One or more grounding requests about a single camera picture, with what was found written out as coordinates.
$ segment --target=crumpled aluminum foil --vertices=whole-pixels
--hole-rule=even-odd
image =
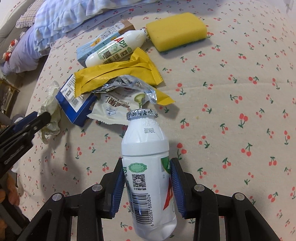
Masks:
[[[145,101],[142,101],[143,104],[147,101],[150,101],[152,104],[156,104],[157,97],[153,87],[132,75],[120,75],[110,79],[106,84],[94,89],[92,93],[106,93],[117,87],[142,91],[145,93]]]

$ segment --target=snack box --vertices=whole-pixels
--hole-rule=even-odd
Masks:
[[[69,120],[80,127],[83,127],[91,113],[91,104],[96,101],[97,96],[93,93],[74,96],[75,75],[71,75],[56,95],[60,106]]]
[[[86,68],[85,60],[88,56],[129,30],[135,30],[135,28],[126,19],[122,19],[112,27],[107,28],[105,32],[98,35],[95,39],[91,40],[82,47],[77,48],[78,62]]]

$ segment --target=yogurt drink bottle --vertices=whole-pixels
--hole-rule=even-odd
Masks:
[[[169,143],[156,117],[151,109],[128,112],[130,123],[121,143],[133,227],[147,241],[166,239],[177,225]]]

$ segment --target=blue cardboard box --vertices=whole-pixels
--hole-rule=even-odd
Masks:
[[[56,99],[69,120],[73,124],[83,127],[85,121],[88,119],[87,115],[91,113],[89,108],[96,101],[97,96],[89,93],[75,98],[74,87],[75,75],[72,74],[57,93]]]

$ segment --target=blue gripper pad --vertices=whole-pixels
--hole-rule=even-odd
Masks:
[[[123,174],[123,168],[122,168],[122,162],[121,162],[121,168],[118,175],[118,178],[116,180],[113,195],[112,195],[112,206],[110,214],[112,217],[115,217],[115,214],[119,211],[120,201],[123,193],[124,188],[124,174]]]
[[[31,114],[27,115],[25,118],[20,120],[18,123],[15,124],[13,131],[15,133],[21,131],[27,124],[33,121],[37,117],[37,112],[34,111]]]
[[[183,218],[186,215],[185,194],[182,188],[180,177],[177,172],[177,168],[172,160],[170,161],[170,174],[172,177],[173,192],[177,203],[178,211]]]

